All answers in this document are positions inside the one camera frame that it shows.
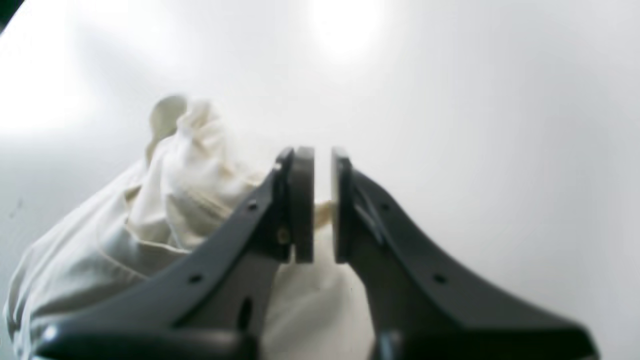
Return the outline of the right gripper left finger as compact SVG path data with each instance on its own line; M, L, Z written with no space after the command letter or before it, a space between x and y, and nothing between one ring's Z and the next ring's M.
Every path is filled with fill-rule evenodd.
M37 360L258 360L275 274L314 259L314 150L286 148L190 255L48 326Z

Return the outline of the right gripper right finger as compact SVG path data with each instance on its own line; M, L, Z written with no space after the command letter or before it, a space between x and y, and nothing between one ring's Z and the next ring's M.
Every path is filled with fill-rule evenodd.
M334 257L361 280L371 360L596 360L581 324L496 287L448 255L383 187L331 151Z

